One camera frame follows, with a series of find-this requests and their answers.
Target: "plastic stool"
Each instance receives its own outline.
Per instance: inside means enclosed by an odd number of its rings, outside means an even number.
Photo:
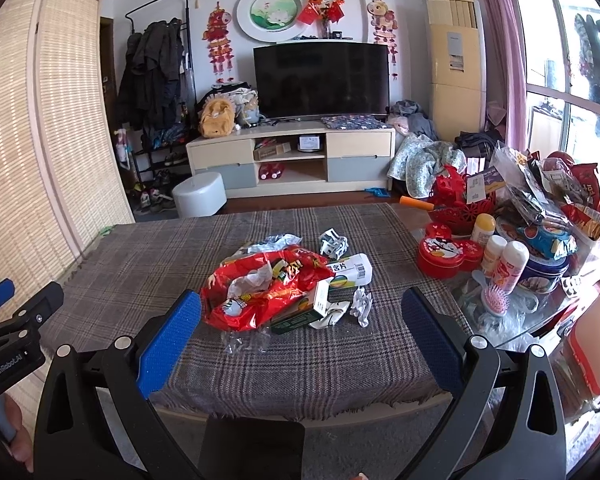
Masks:
[[[222,175],[197,173],[173,188],[179,218],[211,216],[226,203]]]

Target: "television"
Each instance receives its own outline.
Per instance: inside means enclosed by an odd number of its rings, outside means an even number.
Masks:
[[[260,112],[271,119],[384,116],[387,47],[352,41],[297,41],[253,49]]]

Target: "drawer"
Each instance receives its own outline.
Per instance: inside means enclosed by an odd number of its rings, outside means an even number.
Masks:
[[[344,156],[327,159],[329,182],[360,182],[388,178],[390,156]]]
[[[214,166],[204,170],[196,170],[196,173],[208,173],[215,171],[222,175],[222,182],[225,189],[241,189],[243,187],[256,187],[255,164],[226,164],[223,166]]]
[[[327,133],[327,156],[391,156],[393,130],[386,132]]]
[[[213,144],[187,145],[187,155],[193,170],[213,166],[253,163],[253,140],[226,140]]]

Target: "orange handle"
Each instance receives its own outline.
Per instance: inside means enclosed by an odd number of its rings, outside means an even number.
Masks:
[[[409,207],[415,207],[417,209],[423,209],[424,211],[433,211],[435,206],[432,203],[424,202],[424,200],[417,200],[410,196],[401,196],[400,204],[407,205]]]

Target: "vase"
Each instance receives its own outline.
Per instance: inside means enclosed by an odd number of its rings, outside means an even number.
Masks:
[[[322,37],[323,40],[330,40],[331,39],[331,21],[326,19],[326,20],[322,20],[321,23],[321,27],[320,27],[320,36]]]

